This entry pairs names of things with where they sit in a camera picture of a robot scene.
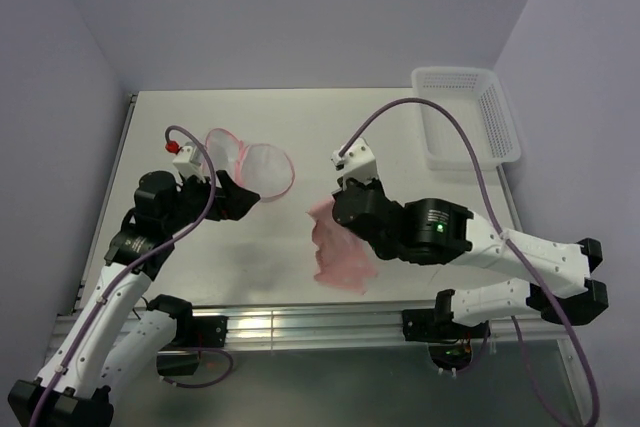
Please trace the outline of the white mesh laundry bag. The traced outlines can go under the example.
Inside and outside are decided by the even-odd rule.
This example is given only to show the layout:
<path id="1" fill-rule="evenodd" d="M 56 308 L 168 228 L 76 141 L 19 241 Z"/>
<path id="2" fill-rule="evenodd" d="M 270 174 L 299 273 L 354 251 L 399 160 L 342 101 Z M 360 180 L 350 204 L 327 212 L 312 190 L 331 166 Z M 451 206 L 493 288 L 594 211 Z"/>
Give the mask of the white mesh laundry bag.
<path id="1" fill-rule="evenodd" d="M 245 142 L 222 128 L 209 131 L 205 146 L 217 171 L 226 171 L 238 186 L 258 194 L 262 202 L 280 199 L 294 184 L 293 162 L 277 146 Z"/>

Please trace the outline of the pink bra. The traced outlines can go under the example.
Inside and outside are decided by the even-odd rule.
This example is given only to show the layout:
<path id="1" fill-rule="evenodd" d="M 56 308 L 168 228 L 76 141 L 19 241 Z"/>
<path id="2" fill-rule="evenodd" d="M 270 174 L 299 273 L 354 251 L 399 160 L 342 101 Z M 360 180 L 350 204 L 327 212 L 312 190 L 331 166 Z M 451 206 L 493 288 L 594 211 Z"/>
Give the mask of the pink bra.
<path id="1" fill-rule="evenodd" d="M 334 199 L 315 204 L 307 214 L 314 221 L 311 242 L 315 246 L 314 280 L 326 287 L 363 295 L 367 280 L 377 276 L 363 242 L 333 218 Z"/>

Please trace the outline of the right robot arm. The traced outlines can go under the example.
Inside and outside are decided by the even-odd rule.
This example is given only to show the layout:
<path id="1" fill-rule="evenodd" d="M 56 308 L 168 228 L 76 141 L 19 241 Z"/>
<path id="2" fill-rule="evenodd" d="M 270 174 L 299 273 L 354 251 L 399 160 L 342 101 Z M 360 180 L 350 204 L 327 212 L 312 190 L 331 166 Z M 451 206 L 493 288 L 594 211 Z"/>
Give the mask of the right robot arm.
<path id="1" fill-rule="evenodd" d="M 592 278 L 603 260 L 599 241 L 573 244 L 495 230 L 468 208 L 437 198 L 406 204 L 388 199 L 380 181 L 340 181 L 333 219 L 385 261 L 463 266 L 505 276 L 493 285 L 437 293 L 433 307 L 403 312 L 408 341 L 481 338 L 494 319 L 538 313 L 573 326 L 592 322 L 609 306 L 607 287 Z"/>

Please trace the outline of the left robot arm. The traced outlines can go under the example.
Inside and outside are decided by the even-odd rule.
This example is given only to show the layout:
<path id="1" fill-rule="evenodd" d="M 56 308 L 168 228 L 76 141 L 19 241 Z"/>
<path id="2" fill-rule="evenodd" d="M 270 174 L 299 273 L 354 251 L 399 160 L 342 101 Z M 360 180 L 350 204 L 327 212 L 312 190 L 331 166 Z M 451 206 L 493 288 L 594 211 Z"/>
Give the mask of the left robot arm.
<path id="1" fill-rule="evenodd" d="M 116 395 L 165 347 L 194 352 L 190 302 L 159 295 L 132 331 L 122 328 L 183 234 L 201 220 L 238 221 L 260 200 L 225 171 L 214 178 L 145 174 L 134 205 L 66 339 L 32 381 L 18 380 L 8 403 L 22 426 L 108 426 Z"/>

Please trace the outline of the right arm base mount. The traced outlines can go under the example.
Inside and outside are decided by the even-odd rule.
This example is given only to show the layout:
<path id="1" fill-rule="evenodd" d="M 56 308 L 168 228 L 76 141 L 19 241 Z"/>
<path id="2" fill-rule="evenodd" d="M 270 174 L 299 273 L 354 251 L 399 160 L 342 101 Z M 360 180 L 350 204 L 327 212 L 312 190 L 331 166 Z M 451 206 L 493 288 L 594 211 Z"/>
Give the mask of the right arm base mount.
<path id="1" fill-rule="evenodd" d="M 486 353 L 491 330 L 488 322 L 469 327 L 449 320 L 436 321 L 434 309 L 401 311 L 406 342 L 427 346 L 428 356 L 439 376 L 457 378 L 469 371 Z"/>

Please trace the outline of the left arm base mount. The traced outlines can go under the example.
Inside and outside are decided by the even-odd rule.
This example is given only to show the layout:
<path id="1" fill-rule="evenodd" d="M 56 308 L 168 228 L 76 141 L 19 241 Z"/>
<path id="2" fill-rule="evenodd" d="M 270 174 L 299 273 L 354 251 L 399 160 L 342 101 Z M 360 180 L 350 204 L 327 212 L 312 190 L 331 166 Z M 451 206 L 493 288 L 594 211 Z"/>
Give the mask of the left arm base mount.
<path id="1" fill-rule="evenodd" d="M 227 316 L 194 316 L 186 336 L 176 338 L 163 347 L 156 357 L 159 375 L 170 378 L 187 377 L 204 365 L 206 352 L 201 348 L 222 349 L 225 345 Z"/>

